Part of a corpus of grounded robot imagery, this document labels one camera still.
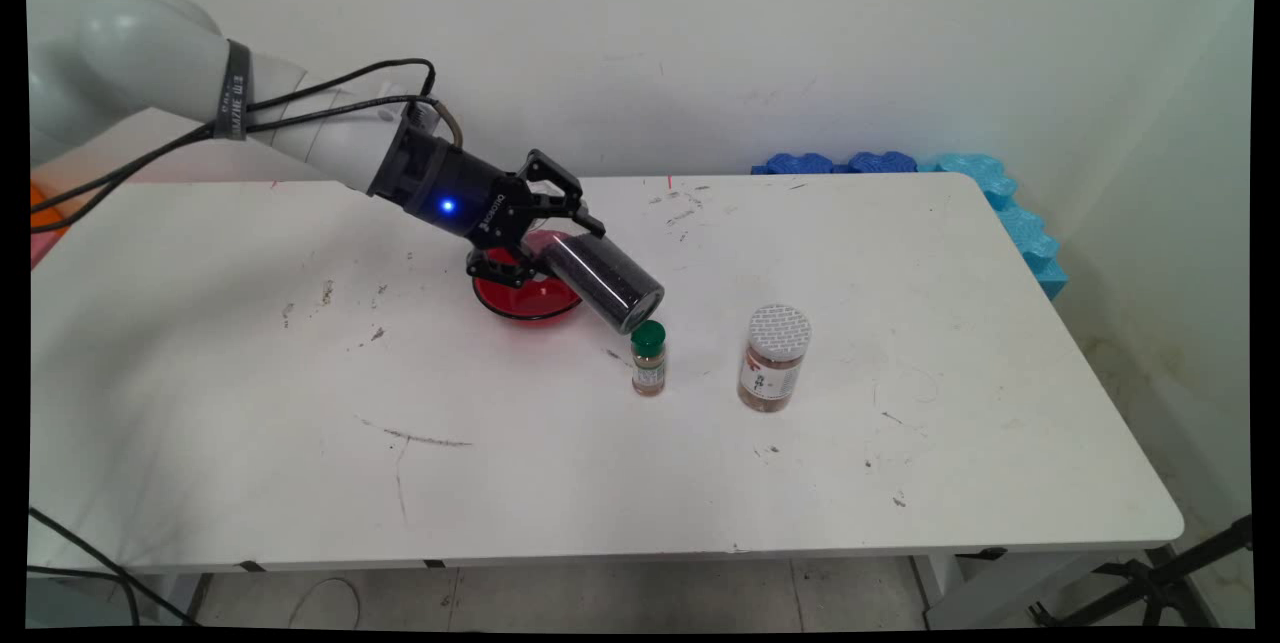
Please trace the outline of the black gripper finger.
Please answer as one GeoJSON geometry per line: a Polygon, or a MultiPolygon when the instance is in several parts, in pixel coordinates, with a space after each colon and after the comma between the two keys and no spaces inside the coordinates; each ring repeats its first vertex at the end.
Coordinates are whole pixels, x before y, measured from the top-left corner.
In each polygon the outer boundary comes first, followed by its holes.
{"type": "Polygon", "coordinates": [[[470,277],[511,289],[522,289],[534,281],[558,281],[545,259],[526,243],[494,248],[472,247],[466,257],[470,277]]]}
{"type": "Polygon", "coordinates": [[[605,237],[605,225],[590,214],[579,178],[541,150],[529,151],[516,177],[524,183],[515,202],[517,218],[529,223],[567,220],[590,236],[605,237]]]}

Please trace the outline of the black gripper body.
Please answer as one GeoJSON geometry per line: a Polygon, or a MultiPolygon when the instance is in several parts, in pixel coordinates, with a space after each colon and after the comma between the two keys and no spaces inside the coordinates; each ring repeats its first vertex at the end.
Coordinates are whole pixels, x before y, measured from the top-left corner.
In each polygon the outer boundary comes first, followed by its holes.
{"type": "Polygon", "coordinates": [[[541,218],[525,179],[430,132],[417,113],[399,124],[367,195],[476,251],[520,245],[541,218]]]}

